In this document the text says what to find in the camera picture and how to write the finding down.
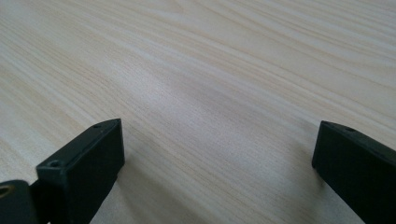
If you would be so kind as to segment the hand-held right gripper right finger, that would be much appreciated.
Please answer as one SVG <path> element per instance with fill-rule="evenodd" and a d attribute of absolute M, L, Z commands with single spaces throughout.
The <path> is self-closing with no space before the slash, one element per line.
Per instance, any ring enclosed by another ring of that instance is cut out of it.
<path fill-rule="evenodd" d="M 322 121 L 312 159 L 319 176 L 365 224 L 396 224 L 396 151 Z"/>

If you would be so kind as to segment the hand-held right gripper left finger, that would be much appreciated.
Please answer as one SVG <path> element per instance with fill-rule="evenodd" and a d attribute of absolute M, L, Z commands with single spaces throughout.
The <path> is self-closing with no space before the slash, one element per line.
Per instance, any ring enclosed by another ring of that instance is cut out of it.
<path fill-rule="evenodd" d="M 49 224 L 89 224 L 124 163 L 121 120 L 92 125 L 37 165 L 40 219 Z"/>

